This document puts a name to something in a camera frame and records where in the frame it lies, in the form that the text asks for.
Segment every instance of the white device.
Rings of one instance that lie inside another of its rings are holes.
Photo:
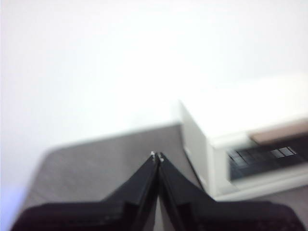
[[[308,75],[185,95],[181,115],[184,149],[215,200],[249,199],[308,184],[307,163],[231,181],[228,156],[230,150],[256,146],[251,134],[308,119]]]

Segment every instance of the black object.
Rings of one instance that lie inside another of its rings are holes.
[[[159,160],[150,157],[101,202],[52,203],[23,212],[12,231],[141,231],[158,193]]]
[[[230,180],[308,162],[308,135],[229,152]]]
[[[58,203],[23,212],[12,231],[141,231],[157,195],[177,231],[304,231],[292,209],[270,202],[216,202],[162,153],[101,202]]]

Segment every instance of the silver pin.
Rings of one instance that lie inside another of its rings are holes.
[[[288,149],[288,147],[286,148],[280,148],[279,151],[284,154],[285,156],[288,155],[294,155],[293,152],[291,150]]]
[[[279,150],[277,149],[272,150],[271,153],[273,153],[276,158],[284,157],[284,155],[281,152],[279,152]]]
[[[158,155],[158,158],[159,158],[160,162],[163,162],[163,161],[164,161],[164,159],[162,158],[161,154],[160,154],[160,153],[158,153],[157,155]]]
[[[291,152],[293,152],[294,154],[297,154],[296,151],[294,151],[290,146],[287,147],[287,149],[289,149]]]
[[[154,151],[151,151],[151,156],[153,158],[153,161],[155,162],[155,152]]]

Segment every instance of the gray surface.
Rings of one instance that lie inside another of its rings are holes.
[[[22,210],[45,202],[98,201],[126,181],[149,157],[162,151],[195,185],[198,181],[182,149],[180,126],[139,132],[107,140],[65,147],[50,153],[42,163]],[[308,187],[257,200],[292,207],[307,226]],[[155,230],[163,230],[157,203]]]

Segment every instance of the white wall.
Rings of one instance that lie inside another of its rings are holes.
[[[176,122],[206,84],[308,71],[306,0],[3,0],[1,230],[58,145]]]

